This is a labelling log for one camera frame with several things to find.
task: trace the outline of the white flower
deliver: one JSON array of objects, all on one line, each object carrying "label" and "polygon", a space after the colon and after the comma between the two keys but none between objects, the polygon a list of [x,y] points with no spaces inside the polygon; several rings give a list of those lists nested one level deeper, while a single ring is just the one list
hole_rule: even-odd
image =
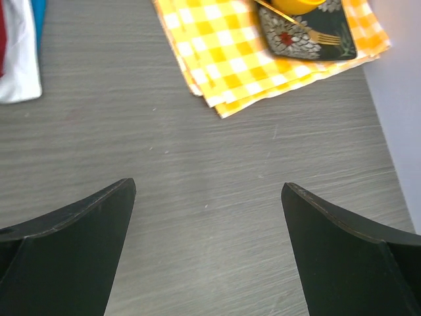
[{"label": "white flower", "polygon": [[[300,59],[319,58],[320,45],[314,43],[303,28],[264,7],[259,9],[259,16],[264,35],[276,55]],[[307,21],[303,21],[300,16],[294,16],[294,19],[307,26]]]},{"label": "white flower", "polygon": [[319,5],[318,8],[323,12],[334,12],[342,8],[342,0],[326,0],[325,3]]}]

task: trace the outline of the white cloth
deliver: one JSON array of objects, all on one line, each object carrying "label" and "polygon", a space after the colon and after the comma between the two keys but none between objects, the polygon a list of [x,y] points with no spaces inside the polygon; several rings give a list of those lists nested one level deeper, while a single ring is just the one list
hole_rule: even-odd
[{"label": "white cloth", "polygon": [[7,32],[0,103],[40,97],[36,33],[30,0],[2,0]]}]

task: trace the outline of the red cloth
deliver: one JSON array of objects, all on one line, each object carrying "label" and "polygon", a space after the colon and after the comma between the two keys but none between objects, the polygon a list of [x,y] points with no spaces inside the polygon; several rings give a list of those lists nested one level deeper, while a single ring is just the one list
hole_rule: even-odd
[{"label": "red cloth", "polygon": [[5,61],[6,53],[6,26],[5,16],[3,14],[3,0],[0,0],[0,77],[3,75],[3,63]]}]

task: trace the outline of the white wall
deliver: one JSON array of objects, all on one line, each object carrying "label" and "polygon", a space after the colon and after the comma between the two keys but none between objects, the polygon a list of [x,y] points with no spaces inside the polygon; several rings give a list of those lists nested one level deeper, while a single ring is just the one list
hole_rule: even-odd
[{"label": "white wall", "polygon": [[393,47],[364,71],[407,206],[421,233],[421,0],[371,0]]}]

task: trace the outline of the fork handle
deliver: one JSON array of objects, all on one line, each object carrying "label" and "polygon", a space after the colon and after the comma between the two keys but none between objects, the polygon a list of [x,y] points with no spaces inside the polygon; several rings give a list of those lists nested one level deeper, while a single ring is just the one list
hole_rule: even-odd
[{"label": "fork handle", "polygon": [[286,15],[285,13],[282,13],[281,11],[279,11],[278,9],[274,8],[272,5],[269,5],[268,3],[266,3],[264,0],[255,0],[258,4],[262,5],[263,7],[266,7],[267,9],[275,12],[276,14],[282,16],[284,19],[290,21],[291,23],[294,23],[295,25],[298,25],[300,28],[305,30],[305,26],[302,25],[300,22],[294,20],[293,18],[291,18],[290,16]]}]

